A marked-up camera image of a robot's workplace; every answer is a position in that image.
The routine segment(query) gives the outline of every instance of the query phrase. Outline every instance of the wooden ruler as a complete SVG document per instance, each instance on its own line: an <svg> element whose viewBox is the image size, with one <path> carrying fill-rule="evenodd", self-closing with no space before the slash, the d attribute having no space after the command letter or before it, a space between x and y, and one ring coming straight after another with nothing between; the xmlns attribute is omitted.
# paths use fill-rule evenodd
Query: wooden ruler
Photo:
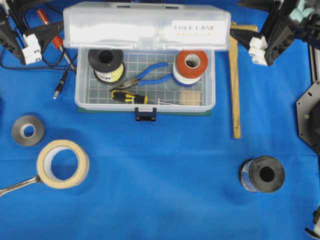
<svg viewBox="0 0 320 240"><path fill-rule="evenodd" d="M258 27L256 25L237 25L236 23L232 23L231 28L258 31ZM230 64L233 137L235 139L240 139L241 123L240 123L239 75L238 75L238 41L235 40L232 36L230 36L229 64Z"/></svg>

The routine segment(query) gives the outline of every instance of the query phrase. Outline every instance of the tool case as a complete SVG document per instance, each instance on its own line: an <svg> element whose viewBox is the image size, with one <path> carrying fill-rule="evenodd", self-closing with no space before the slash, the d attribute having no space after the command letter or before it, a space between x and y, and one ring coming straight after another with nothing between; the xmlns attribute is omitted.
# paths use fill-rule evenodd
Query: tool case
<svg viewBox="0 0 320 240"><path fill-rule="evenodd" d="M215 51L229 48L231 15L210 5L81 2L63 11L64 46L78 48L76 104L94 111L204 113L216 103ZM112 87L100 83L88 63L89 49L122 49L125 76L134 78L150 65L167 62L145 79L172 73L181 50L204 50L208 67L192 87L164 83L126 89L146 95L148 104L112 99Z"/></svg>

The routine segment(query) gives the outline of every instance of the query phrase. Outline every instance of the blue fabric surface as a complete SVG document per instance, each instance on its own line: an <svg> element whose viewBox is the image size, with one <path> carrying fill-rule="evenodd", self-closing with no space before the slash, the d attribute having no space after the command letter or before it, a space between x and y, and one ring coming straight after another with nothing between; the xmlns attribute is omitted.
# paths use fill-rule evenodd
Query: blue fabric surface
<svg viewBox="0 0 320 240"><path fill-rule="evenodd" d="M63 2L55 5L64 7ZM259 29L267 16L237 7L234 0L197 3L223 8L238 24ZM34 19L31 25L40 24L34 12L28 18ZM50 46L45 56L54 61L58 54ZM239 140L232 139L228 54L218 52L215 60L211 116L160 114L153 123L135 122L130 112L78 113L73 73L53 100L62 72L0 69L0 188L34 176L39 152L53 140L74 141L90 157L88 177L77 187L32 184L0 198L0 238L310 239L304 228L313 228L320 200L318 160L297 135L295 109L310 86L307 45L297 40L272 67L254 65L239 47ZM8 53L4 62L18 64ZM34 147L18 146L11 136L15 120L26 114L38 116L46 127ZM285 168L276 193L250 193L238 181L240 164L261 155L276 157ZM57 174L70 174L74 161L60 163L68 168Z"/></svg>

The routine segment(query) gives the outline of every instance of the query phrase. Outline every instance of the spool of wire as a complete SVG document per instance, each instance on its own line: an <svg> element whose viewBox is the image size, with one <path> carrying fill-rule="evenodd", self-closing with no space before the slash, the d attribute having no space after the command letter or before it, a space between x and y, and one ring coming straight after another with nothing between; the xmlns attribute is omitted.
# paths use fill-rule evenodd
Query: spool of wire
<svg viewBox="0 0 320 240"><path fill-rule="evenodd" d="M88 61L95 78L103 84L115 84L123 78L126 69L124 52L116 49L90 49Z"/></svg>
<svg viewBox="0 0 320 240"><path fill-rule="evenodd" d="M204 51L183 50L173 63L173 80L180 86L191 87L203 76L208 67Z"/></svg>
<svg viewBox="0 0 320 240"><path fill-rule="evenodd" d="M260 156L243 162L238 177L249 192L273 193L283 185L285 170L274 157Z"/></svg>

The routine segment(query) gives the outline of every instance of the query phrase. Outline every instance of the spool hole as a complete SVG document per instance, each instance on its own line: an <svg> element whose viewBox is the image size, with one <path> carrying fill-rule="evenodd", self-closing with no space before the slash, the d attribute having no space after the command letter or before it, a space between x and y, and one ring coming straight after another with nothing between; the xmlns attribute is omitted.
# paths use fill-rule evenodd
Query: spool hole
<svg viewBox="0 0 320 240"><path fill-rule="evenodd" d="M260 170L260 178L264 182L269 183L275 178L275 172L272 170L271 167L264 166Z"/></svg>
<svg viewBox="0 0 320 240"><path fill-rule="evenodd" d="M103 64L108 64L112 61L114 56L112 55L112 52L109 50L103 50L99 53L99 61Z"/></svg>
<svg viewBox="0 0 320 240"><path fill-rule="evenodd" d="M200 65L200 58L195 54L190 54L185 58L185 64L191 68L195 69Z"/></svg>
<svg viewBox="0 0 320 240"><path fill-rule="evenodd" d="M71 178L78 168L78 159L75 153L70 149L58 152L51 162L51 171L53 175L60 180Z"/></svg>
<svg viewBox="0 0 320 240"><path fill-rule="evenodd" d="M33 126L32 124L27 124L22 127L20 133L22 137L28 139L35 134L35 131L36 131L35 126Z"/></svg>

